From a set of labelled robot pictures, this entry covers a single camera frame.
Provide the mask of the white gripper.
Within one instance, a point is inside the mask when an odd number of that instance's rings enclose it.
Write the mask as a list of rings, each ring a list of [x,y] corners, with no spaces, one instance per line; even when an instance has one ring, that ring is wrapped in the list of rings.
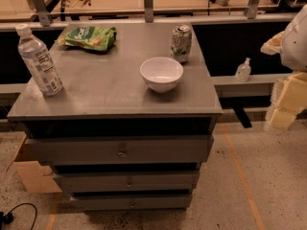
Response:
[[[280,32],[265,42],[261,53],[280,53],[284,66],[294,70],[288,78],[278,79],[272,88],[271,105],[265,130],[286,130],[298,114],[307,108],[307,5]]]

